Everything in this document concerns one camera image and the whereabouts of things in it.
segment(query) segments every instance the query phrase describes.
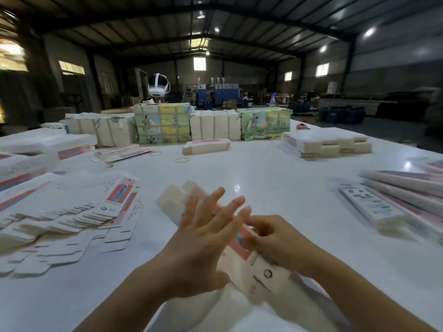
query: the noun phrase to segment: rubber band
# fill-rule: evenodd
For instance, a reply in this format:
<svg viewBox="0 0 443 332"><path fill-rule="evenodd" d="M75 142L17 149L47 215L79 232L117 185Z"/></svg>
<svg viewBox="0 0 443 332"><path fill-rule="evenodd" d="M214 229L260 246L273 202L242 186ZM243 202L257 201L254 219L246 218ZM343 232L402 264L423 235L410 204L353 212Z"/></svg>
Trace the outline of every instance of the rubber band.
<svg viewBox="0 0 443 332"><path fill-rule="evenodd" d="M178 161L179 159L187 159L187 161ZM177 163L186 163L186 162L189 162L189 158L188 157L180 157L180 158L177 158L175 161Z"/></svg>

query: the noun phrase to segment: table surface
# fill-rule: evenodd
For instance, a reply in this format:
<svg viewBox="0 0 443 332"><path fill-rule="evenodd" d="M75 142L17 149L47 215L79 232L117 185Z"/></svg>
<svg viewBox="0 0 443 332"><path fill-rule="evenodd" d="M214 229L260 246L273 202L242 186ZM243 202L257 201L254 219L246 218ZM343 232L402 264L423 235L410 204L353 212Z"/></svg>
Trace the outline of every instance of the table surface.
<svg viewBox="0 0 443 332"><path fill-rule="evenodd" d="M68 332L75 328L135 267L163 248L176 226L155 201L169 184L181 185L187 179L208 192L225 187L222 204L244 195L253 214L281 215L403 307L443 330L443 248L379 235L340 198L332 183L334 179L358 180L363 169L403 170L410 167L408 158L443 159L443 155L375 138L369 141L372 154L318 161L285 153L280 140L233 142L229 151L189 156L187 163L175 162L182 157L182 145L155 146L161 155L141 155L117 162L112 169L106 169L104 162L90 161L91 154L63 161L59 170L99 173L117 169L138 177L144 211L123 251L99 254L92 245L78 263L51 268L41 277L0 279L2 330ZM208 299L213 308L192 331L334 331L314 326L321 313L303 310L303 294L296 291L252 306L229 285ZM175 308L180 305L192 307L185 302ZM169 324L183 316L180 309L163 313L169 315L165 319ZM167 327L160 318L153 331L185 331L193 325Z"/></svg>

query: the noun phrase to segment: ceiling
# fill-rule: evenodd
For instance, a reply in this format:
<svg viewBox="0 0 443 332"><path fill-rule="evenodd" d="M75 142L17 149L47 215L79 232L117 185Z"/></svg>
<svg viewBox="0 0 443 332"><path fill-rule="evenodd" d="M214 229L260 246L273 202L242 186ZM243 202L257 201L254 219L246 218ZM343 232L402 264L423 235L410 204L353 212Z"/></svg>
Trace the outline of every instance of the ceiling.
<svg viewBox="0 0 443 332"><path fill-rule="evenodd" d="M215 58L270 65L443 0L0 0L0 35L14 15L122 65L209 50Z"/></svg>

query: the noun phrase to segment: left hand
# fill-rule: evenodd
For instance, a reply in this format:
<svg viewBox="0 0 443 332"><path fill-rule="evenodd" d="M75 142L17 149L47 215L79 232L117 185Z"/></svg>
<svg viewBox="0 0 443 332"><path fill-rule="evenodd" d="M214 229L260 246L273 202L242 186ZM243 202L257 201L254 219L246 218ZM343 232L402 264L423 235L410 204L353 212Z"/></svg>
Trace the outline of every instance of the left hand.
<svg viewBox="0 0 443 332"><path fill-rule="evenodd" d="M217 189L198 208L198 197L192 197L177 232L156 257L139 267L143 270L149 265L146 268L157 270L158 277L164 280L167 299L218 290L230 282L226 273L216 270L217 262L228 242L248 219L251 207L243 208L234 216L245 203L241 196L213 217L214 207L223 195L224 189Z"/></svg>

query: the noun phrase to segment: floor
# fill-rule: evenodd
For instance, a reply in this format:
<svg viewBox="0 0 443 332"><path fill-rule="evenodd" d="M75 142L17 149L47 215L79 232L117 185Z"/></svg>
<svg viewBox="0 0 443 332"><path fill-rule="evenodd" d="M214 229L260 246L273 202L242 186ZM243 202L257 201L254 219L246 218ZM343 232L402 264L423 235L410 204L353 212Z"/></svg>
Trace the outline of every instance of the floor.
<svg viewBox="0 0 443 332"><path fill-rule="evenodd" d="M428 125L424 122L405 122L367 116L363 123L359 125L319 122L318 126L352 130L379 139L409 140L412 143L416 143L420 149L443 154L443 139L425 135L425 129Z"/></svg>

